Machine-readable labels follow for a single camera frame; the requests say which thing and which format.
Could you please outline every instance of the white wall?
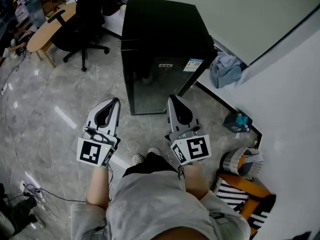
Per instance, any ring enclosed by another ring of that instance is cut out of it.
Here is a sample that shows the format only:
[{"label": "white wall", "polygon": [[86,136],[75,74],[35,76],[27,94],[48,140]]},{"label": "white wall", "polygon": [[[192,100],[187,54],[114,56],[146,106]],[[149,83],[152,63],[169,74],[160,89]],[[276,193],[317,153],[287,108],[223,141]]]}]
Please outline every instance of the white wall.
[{"label": "white wall", "polygon": [[320,0],[171,0],[194,4],[209,33],[250,64]]},{"label": "white wall", "polygon": [[259,179],[277,194],[257,240],[320,230],[320,30],[242,85],[234,106],[263,134]]}]

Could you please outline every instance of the wooden desk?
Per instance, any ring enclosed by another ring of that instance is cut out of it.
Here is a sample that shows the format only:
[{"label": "wooden desk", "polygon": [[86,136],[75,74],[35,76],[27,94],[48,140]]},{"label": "wooden desk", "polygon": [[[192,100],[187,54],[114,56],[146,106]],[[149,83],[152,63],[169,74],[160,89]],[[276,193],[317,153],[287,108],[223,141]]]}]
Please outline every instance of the wooden desk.
[{"label": "wooden desk", "polygon": [[[69,3],[62,7],[60,10],[65,10],[65,12],[61,15],[64,21],[68,21],[71,19],[74,15],[76,15],[76,2]],[[51,23],[48,23],[47,21],[43,23],[43,25],[34,33],[34,35],[29,40],[26,48],[31,53],[36,53],[39,59],[41,60],[41,57],[38,54],[39,50],[42,50],[44,53],[44,56],[49,61],[51,66],[55,68],[55,65],[51,61],[51,59],[46,54],[46,50],[51,45],[51,38],[52,36],[58,31],[58,29],[61,28],[61,24],[57,19],[54,19]]]}]

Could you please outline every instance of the white slipper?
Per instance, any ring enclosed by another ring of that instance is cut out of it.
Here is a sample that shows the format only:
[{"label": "white slipper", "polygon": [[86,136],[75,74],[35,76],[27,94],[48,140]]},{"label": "white slipper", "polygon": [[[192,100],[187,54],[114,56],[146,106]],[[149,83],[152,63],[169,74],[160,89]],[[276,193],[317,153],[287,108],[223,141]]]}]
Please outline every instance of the white slipper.
[{"label": "white slipper", "polygon": [[131,158],[131,163],[134,166],[141,164],[143,161],[144,161],[144,158],[141,154],[134,154]]},{"label": "white slipper", "polygon": [[149,154],[150,152],[152,152],[152,153],[160,156],[160,150],[157,149],[156,147],[150,147],[149,150],[148,150],[148,154]]}]

